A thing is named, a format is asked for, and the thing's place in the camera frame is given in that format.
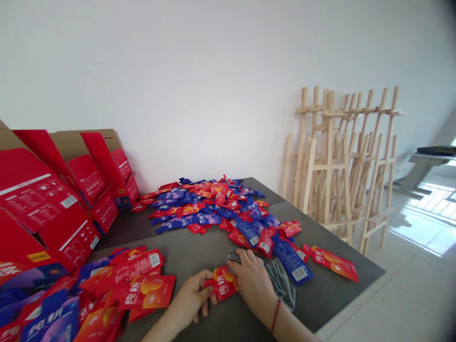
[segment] hand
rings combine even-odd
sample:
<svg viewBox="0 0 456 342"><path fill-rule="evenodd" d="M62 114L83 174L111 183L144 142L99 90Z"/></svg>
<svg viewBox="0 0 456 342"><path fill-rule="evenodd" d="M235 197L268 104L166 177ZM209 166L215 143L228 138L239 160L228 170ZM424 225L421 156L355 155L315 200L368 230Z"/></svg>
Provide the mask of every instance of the hand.
<svg viewBox="0 0 456 342"><path fill-rule="evenodd" d="M258 319L270 329L274 320L279 298L267 274L266 268L248 249L237 249L242 265L228 260L229 266L237 274L237 282L242 298Z"/></svg>
<svg viewBox="0 0 456 342"><path fill-rule="evenodd" d="M204 317L208 316L209 297L210 301L217 305L217 298L212 293L212 286L203 289L203 283L207 279L212 279L214 273L208 270L202 270L196 275L187 279L177 296L171 302L166 310L166 315L171 320L179 324L179 331L188 327L193 320L198 323L198 311L202 308Z"/></svg>

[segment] white tiled floor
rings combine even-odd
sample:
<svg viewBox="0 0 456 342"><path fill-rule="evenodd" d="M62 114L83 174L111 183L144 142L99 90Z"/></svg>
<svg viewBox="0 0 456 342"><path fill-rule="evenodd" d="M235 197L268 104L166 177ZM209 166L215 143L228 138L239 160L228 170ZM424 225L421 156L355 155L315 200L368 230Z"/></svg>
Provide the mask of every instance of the white tiled floor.
<svg viewBox="0 0 456 342"><path fill-rule="evenodd" d="M378 232L367 255L386 274L317 333L322 341L448 341L456 331L456 203L445 200L456 179L425 183L433 194L422 200L393 193L385 247Z"/></svg>

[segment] dark gray table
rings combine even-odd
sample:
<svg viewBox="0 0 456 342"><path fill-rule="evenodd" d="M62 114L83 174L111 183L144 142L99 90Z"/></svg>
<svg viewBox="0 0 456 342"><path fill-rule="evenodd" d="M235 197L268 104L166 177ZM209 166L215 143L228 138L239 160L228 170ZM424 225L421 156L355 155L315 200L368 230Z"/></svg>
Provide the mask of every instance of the dark gray table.
<svg viewBox="0 0 456 342"><path fill-rule="evenodd" d="M285 201L282 197L253 177L245 178L242 184L266 195L266 199L254 196L255 200L265 200L270 205ZM152 227L150 224L151 220L147 219L154 211L155 208L151 207L137 213L131 213L129 210L121 211L106 236L104 236L98 245L96 245L95 250L101 250L156 236L155 230L161 224Z"/></svg>
<svg viewBox="0 0 456 342"><path fill-rule="evenodd" d="M303 231L295 236L298 246L302 246L302 243L305 242L310 246L317 245L327 249L352 261L358 271L360 282L356 284L309 260L308 266L313 272L314 278L296 288L294 314L311 331L318 331L385 272L290 203L284 200L276 202L271 204L268 211L281 221L296 219L302 224ZM132 222L137 222L135 216L138 215L140 213L126 212L122 213L120 217L123 229L129 234L133 234L133 231L137 229ZM103 239L110 240L111 236L106 235ZM216 226L203 236L191 234L188 229L179 229L134 242L119 243L115 246L110 242L105 243L111 246L94 252L90 260L97 260L109 255L114 247L118 246L146 245L149 249L159 248L166 257L163 274L177 275L174 295L189 276L204 268L213 270L223 265L229 250L236 248L236 245L227 238L226 231L220 230ZM157 310L153 314L129 324L121 341L140 341L163 312L164 309ZM208 318L200 319L198 324L191 324L179 334L176 340L273 341L274 338L250 312L242 297L237 294L219 303L217 307L211 307Z"/></svg>

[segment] gray rag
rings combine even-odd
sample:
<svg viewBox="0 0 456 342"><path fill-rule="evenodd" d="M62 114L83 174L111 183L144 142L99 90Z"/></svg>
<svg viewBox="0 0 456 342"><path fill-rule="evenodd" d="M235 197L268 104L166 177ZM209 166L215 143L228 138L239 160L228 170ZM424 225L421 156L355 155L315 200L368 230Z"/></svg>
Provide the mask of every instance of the gray rag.
<svg viewBox="0 0 456 342"><path fill-rule="evenodd" d="M229 272L231 274L236 274L234 270L228 265L228 260L236 261L238 264L241 265L241 258L236 253L235 249L230 250L225 262L228 266ZM265 268L267 274L269 275L269 278L271 279L275 294L277 295L277 297L282 299L282 302L285 304L285 306L291 312L293 312L296 303L296 289L288 281L288 275L286 274L286 271L282 263L279 259L276 258L271 261L270 265L266 264Z"/></svg>

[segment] red cardboard box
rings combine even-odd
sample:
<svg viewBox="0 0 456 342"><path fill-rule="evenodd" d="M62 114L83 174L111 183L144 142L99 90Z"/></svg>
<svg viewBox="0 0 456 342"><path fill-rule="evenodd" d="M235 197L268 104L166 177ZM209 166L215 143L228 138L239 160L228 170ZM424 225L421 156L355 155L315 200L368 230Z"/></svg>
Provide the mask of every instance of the red cardboard box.
<svg viewBox="0 0 456 342"><path fill-rule="evenodd" d="M0 151L0 160L0 289L83 265L100 235L76 194L26 149Z"/></svg>
<svg viewBox="0 0 456 342"><path fill-rule="evenodd" d="M101 174L112 185L111 193L120 210L130 209L139 196L135 173L114 130L80 133Z"/></svg>
<svg viewBox="0 0 456 342"><path fill-rule="evenodd" d="M119 210L78 132L48 133L18 130L14 133L48 166L61 175L84 199L84 209L101 234L108 232Z"/></svg>

